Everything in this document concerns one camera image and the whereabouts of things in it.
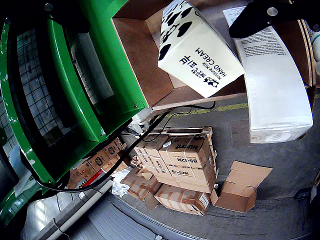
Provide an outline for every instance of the concrete floor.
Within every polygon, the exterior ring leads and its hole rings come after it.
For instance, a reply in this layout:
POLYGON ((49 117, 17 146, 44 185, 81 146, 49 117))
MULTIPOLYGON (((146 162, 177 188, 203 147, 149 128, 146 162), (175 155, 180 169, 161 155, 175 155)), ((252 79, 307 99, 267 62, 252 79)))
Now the concrete floor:
MULTIPOLYGON (((320 169, 320 99, 314 103, 313 127, 303 139, 269 144, 249 143, 249 112, 245 103, 246 97, 217 101, 216 111, 173 117, 167 126, 213 127, 219 184, 225 181, 234 160, 273 168, 258 187, 252 210, 237 213, 209 205, 207 215, 201 217, 162 205, 149 210, 130 195, 122 199, 156 221, 205 239, 308 239, 311 224, 308 221, 302 229, 302 204, 293 196, 299 189, 311 187, 320 169)), ((307 200, 304 203, 307 217, 307 200)))

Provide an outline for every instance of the yellow line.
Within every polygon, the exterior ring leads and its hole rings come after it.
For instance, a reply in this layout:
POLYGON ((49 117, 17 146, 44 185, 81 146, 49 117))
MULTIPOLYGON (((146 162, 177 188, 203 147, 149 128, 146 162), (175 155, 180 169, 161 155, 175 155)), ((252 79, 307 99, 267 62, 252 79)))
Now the yellow line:
POLYGON ((233 104, 233 105, 227 105, 227 106, 218 106, 217 108, 214 108, 213 112, 222 112, 227 110, 235 110, 235 109, 245 109, 248 107, 248 103, 239 103, 239 104, 233 104))
MULTIPOLYGON (((218 106, 214 109, 212 109, 213 112, 222 112, 222 111, 227 111, 227 110, 235 110, 235 109, 245 109, 248 107, 248 103, 239 103, 239 104, 232 104, 232 105, 227 105, 227 106, 218 106)), ((176 114, 173 117, 180 117, 180 116, 188 116, 188 115, 197 115, 197 114, 208 114, 210 113, 211 110, 207 109, 198 109, 198 110, 193 110, 190 113, 189 111, 183 111, 181 114, 176 114)), ((166 117, 170 118, 174 113, 168 114, 166 117)))

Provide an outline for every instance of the bolt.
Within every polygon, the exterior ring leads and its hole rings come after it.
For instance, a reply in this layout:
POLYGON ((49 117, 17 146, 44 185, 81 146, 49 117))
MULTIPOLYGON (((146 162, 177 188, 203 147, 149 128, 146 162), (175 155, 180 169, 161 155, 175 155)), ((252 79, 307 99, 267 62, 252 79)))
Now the bolt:
POLYGON ((4 22, 5 22, 6 24, 11 24, 11 19, 10 19, 9 17, 6 17, 5 20, 4 20, 4 22))
POLYGON ((312 30, 315 31, 315 32, 319 32, 320 31, 320 25, 319 24, 313 25, 312 30))
POLYGON ((275 8, 275 7, 269 7, 267 10, 266 10, 266 13, 271 16, 271 17, 274 17, 274 16, 277 16, 278 15, 278 10, 275 8))
POLYGON ((46 3, 43 7, 46 12, 51 12, 54 9, 54 6, 51 3, 46 3))

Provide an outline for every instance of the red stripe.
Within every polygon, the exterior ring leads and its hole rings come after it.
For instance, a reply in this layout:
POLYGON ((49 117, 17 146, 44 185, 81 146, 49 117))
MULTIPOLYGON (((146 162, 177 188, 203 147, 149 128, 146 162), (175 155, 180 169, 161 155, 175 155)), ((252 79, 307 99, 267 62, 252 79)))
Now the red stripe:
POLYGON ((82 188, 83 187, 86 187, 86 186, 89 186, 94 180, 97 179, 97 177, 99 177, 100 174, 102 174, 104 171, 102 171, 102 169, 100 169, 95 175, 93 175, 92 178, 90 178, 83 186, 81 186, 82 188))

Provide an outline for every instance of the white box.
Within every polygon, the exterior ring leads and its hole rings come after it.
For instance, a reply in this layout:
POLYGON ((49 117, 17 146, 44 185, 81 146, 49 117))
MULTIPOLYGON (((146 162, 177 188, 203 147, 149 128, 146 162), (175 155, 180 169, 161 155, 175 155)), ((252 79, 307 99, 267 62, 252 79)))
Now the white box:
POLYGON ((220 34, 185 0, 163 11, 158 67, 204 98, 245 73, 220 34))
MULTIPOLYGON (((224 10, 229 25, 245 7, 224 10)), ((245 69, 250 142, 295 140, 313 125, 301 74, 286 45, 272 26, 235 39, 245 69)))

